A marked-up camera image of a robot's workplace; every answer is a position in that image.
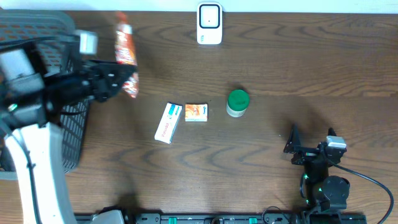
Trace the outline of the red Top chocolate bar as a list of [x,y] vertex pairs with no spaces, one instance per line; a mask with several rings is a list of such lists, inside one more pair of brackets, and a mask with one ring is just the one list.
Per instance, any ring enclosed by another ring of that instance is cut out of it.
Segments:
[[[133,29],[128,24],[127,16],[123,12],[116,13],[115,56],[117,63],[137,66],[136,48],[133,41]],[[124,82],[123,90],[131,97],[136,98],[139,92],[139,74],[137,71]]]

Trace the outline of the green lid white bottle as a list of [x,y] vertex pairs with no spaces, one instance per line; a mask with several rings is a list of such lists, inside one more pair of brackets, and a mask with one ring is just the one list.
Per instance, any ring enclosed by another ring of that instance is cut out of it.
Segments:
[[250,96],[244,90],[233,90],[227,99],[226,111],[234,117],[241,117],[247,110],[250,103]]

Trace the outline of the white Panadol box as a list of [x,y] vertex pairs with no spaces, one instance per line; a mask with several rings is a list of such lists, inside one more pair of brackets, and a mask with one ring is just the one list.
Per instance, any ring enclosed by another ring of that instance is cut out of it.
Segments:
[[157,131],[155,132],[155,140],[167,144],[172,142],[182,109],[182,105],[176,105],[173,103],[166,104]]

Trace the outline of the orange tissue pack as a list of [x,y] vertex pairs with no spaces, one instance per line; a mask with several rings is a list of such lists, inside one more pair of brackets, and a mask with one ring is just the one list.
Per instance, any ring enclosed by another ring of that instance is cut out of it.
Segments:
[[185,105],[186,122],[207,122],[208,104],[186,104]]

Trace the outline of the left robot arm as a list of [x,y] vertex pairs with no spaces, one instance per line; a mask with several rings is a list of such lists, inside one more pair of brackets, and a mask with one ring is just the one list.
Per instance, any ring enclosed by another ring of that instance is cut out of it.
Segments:
[[37,44],[38,39],[1,44],[1,129],[16,168],[24,222],[78,223],[62,164],[60,116],[66,105],[117,95],[137,67],[82,60],[77,43],[67,42],[64,67],[49,75]]

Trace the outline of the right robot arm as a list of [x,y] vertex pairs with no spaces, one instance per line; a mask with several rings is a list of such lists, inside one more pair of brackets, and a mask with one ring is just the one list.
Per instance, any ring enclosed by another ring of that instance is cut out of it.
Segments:
[[329,174],[347,151],[345,140],[328,130],[317,147],[302,146],[296,125],[292,126],[284,153],[292,154],[291,163],[303,166],[300,194],[307,208],[291,217],[292,223],[341,223],[341,211],[347,208],[350,183],[347,179]]

